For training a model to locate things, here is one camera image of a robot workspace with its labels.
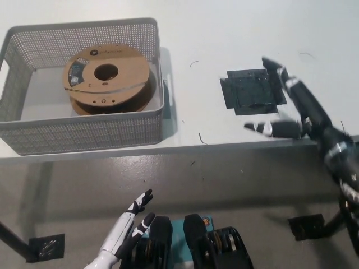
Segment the black right hand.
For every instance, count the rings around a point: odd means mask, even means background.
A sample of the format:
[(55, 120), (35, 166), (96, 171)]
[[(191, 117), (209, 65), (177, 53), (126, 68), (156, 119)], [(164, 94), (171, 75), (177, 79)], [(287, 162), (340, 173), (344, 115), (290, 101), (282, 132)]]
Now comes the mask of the black right hand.
[(358, 148), (352, 137), (334, 127), (327, 112), (307, 86), (286, 67), (262, 57), (269, 77), (280, 83), (300, 115), (300, 121), (247, 122), (245, 129), (273, 138), (300, 140), (308, 136), (317, 144), (324, 164), (332, 173), (358, 171)]

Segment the white and black left hand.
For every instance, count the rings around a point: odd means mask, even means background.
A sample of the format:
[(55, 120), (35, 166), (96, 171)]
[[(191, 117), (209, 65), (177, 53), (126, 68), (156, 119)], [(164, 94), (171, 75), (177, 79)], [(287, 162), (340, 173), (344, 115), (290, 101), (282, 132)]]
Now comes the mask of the white and black left hand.
[(151, 212), (146, 215), (137, 227), (132, 229), (135, 217), (143, 212), (145, 206), (152, 200), (152, 191), (152, 189), (148, 189), (139, 195), (118, 218), (100, 248), (100, 253), (110, 254), (112, 257), (121, 259), (137, 244), (155, 219), (155, 213)]

